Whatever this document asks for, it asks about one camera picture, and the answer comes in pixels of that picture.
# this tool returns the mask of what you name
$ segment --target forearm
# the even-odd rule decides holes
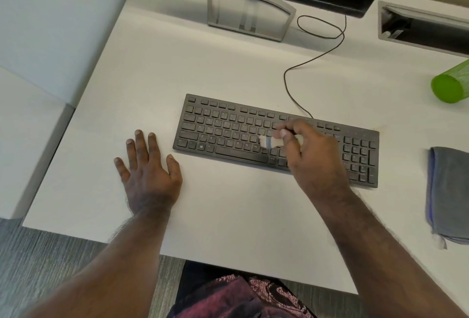
[[[466,317],[352,191],[314,204],[371,317]]]
[[[138,214],[81,272],[26,318],[148,317],[169,211]]]

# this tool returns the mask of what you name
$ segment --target green cylinder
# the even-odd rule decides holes
[[[469,97],[469,60],[436,76],[431,89],[439,100],[457,103]]]

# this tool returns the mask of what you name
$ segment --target person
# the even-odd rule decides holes
[[[301,149],[293,133],[303,135]],[[334,237],[370,317],[468,318],[351,190],[334,138],[299,119],[281,123],[275,137],[283,137],[291,172]],[[132,218],[96,258],[26,318],[148,316],[161,242],[182,176],[172,155],[166,158],[168,171],[163,169],[153,133],[147,148],[137,130],[135,141],[127,140],[127,154],[129,167],[120,158],[115,166]],[[179,297],[169,316],[313,316],[273,281],[243,274],[219,277]]]

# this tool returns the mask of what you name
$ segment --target keyboard cable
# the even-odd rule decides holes
[[[337,36],[322,36],[322,35],[318,35],[318,34],[311,33],[311,32],[309,32],[309,31],[303,29],[302,26],[300,25],[300,19],[301,19],[301,18],[310,18],[310,19],[319,20],[319,21],[321,21],[321,22],[323,22],[323,23],[325,23],[325,24],[328,24],[328,25],[330,25],[330,26],[336,28],[336,29],[339,30],[341,33],[340,33],[339,35],[337,35]],[[319,56],[316,56],[316,57],[312,58],[311,60],[308,60],[308,61],[303,62],[303,63],[301,63],[301,64],[298,64],[298,65],[295,65],[295,66],[290,67],[290,68],[287,69],[287,70],[284,72],[284,74],[283,74],[283,83],[284,83],[284,85],[285,85],[285,90],[287,91],[288,96],[290,97],[290,99],[291,99],[291,100],[293,101],[293,103],[295,103],[299,108],[301,108],[303,111],[305,111],[306,113],[308,113],[308,115],[309,115],[312,119],[314,119],[313,115],[311,115],[310,112],[308,112],[304,107],[302,107],[302,106],[300,105],[300,103],[298,103],[298,102],[295,100],[295,98],[293,98],[293,96],[290,94],[290,91],[288,90],[288,86],[287,86],[287,77],[286,77],[286,76],[287,76],[287,72],[290,71],[290,70],[293,70],[293,69],[295,69],[295,68],[298,68],[298,67],[300,67],[300,66],[306,65],[306,64],[308,64],[308,63],[310,63],[310,62],[312,62],[312,61],[314,61],[314,60],[317,60],[318,58],[320,58],[320,57],[322,57],[322,56],[324,56],[324,55],[330,53],[331,51],[334,51],[336,48],[338,48],[340,45],[342,45],[342,43],[343,43],[344,40],[345,40],[345,30],[347,29],[347,15],[345,15],[345,26],[344,26],[344,30],[342,30],[342,29],[341,29],[340,27],[338,27],[337,25],[334,25],[334,24],[332,24],[332,23],[329,23],[328,21],[325,21],[324,19],[320,19],[320,18],[317,18],[317,17],[312,17],[311,15],[300,15],[300,16],[296,19],[296,24],[298,25],[298,27],[299,27],[303,32],[305,32],[305,33],[307,33],[307,34],[309,34],[309,35],[311,35],[311,36],[316,36],[316,37],[318,37],[318,38],[320,38],[320,39],[336,40],[336,39],[338,39],[340,36],[342,36],[342,40],[341,40],[341,42],[339,42],[339,43],[337,44],[337,46],[333,47],[332,49],[326,51],[326,52],[323,53],[323,54],[320,54]]]

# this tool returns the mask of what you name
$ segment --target floor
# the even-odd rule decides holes
[[[105,244],[21,227],[0,219],[0,317],[16,318],[39,297],[76,273]],[[149,317],[164,318],[174,303],[184,260],[160,258]],[[356,295],[284,282],[319,318],[366,317]]]

